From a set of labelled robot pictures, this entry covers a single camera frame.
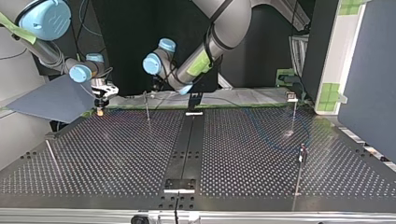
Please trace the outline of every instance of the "metal workbench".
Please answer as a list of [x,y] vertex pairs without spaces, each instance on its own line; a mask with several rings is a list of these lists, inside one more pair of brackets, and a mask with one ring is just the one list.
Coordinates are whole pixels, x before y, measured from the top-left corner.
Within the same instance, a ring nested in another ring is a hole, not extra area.
[[[311,109],[203,111],[152,110],[148,121],[146,111],[118,109],[77,120],[0,171],[0,217],[35,211],[25,209],[396,213],[396,173]],[[301,144],[308,158],[296,195]],[[193,192],[164,193],[178,180]]]

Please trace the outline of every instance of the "white wall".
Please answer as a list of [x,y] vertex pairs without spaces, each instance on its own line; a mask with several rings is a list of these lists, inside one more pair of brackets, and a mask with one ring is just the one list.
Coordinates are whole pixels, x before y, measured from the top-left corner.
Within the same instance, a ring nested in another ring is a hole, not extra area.
[[[0,59],[24,50],[5,28],[0,28],[0,43]],[[18,58],[0,60],[0,108],[44,83],[30,52]],[[0,110],[0,170],[38,146],[50,131],[48,120],[10,113]]]

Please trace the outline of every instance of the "blue joint cap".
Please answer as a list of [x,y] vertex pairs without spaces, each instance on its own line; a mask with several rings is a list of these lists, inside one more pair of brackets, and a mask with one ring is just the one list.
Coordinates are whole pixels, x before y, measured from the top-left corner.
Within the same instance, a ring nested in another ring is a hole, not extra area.
[[86,56],[87,61],[97,62],[97,63],[104,63],[105,59],[102,54],[100,53],[89,53]]
[[192,88],[192,85],[185,86],[180,91],[178,91],[178,93],[180,93],[180,95],[185,95],[185,94],[189,93],[191,88]]
[[173,53],[176,51],[176,43],[168,38],[162,38],[158,46]]
[[66,33],[71,17],[70,7],[64,0],[44,1],[29,10],[18,25],[39,39],[51,41]]
[[69,71],[70,77],[77,83],[83,83],[92,78],[92,71],[83,64],[77,64]]
[[155,53],[150,53],[145,60],[143,60],[143,68],[147,73],[157,76],[162,68],[161,60]]

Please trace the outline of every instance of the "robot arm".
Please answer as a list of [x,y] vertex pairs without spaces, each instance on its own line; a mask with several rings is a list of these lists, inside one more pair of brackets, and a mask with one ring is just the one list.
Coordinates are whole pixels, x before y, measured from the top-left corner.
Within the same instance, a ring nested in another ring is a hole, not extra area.
[[105,69],[101,54],[88,54],[87,61],[82,63],[65,58],[59,48],[50,42],[63,36],[71,23],[71,11],[64,0],[0,0],[0,12],[37,37],[32,44],[13,35],[43,65],[61,74],[69,74],[77,83],[91,81],[98,111],[108,105],[111,97],[117,95],[117,87],[106,84],[106,73],[109,71]]
[[243,40],[251,20],[251,3],[248,0],[192,0],[212,25],[204,43],[179,68],[172,64],[176,43],[164,38],[159,47],[143,61],[145,71],[167,81],[180,94],[186,94],[193,81],[210,70],[213,62],[226,50],[238,46]]

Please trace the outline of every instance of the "black curtain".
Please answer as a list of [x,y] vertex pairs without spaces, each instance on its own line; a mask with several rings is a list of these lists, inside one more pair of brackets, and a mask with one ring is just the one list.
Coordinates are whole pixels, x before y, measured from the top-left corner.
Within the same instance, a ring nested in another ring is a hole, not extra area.
[[[177,42],[175,59],[185,60],[202,43],[209,19],[186,0],[95,0],[92,1],[102,29],[113,82],[120,95],[149,91],[152,77],[142,67],[144,58],[163,37]],[[192,91],[210,92],[218,87],[218,69],[212,69]]]
[[[188,0],[94,0],[96,16],[104,35],[113,82],[120,95],[136,95],[151,89],[152,77],[142,67],[143,59],[168,37],[177,42],[178,65],[202,43],[209,19]],[[300,1],[312,17],[314,0]],[[224,55],[221,73],[236,87],[275,85],[276,70],[291,68],[290,23],[274,8],[253,9],[252,23],[243,43]],[[217,67],[194,86],[193,92],[218,88]]]

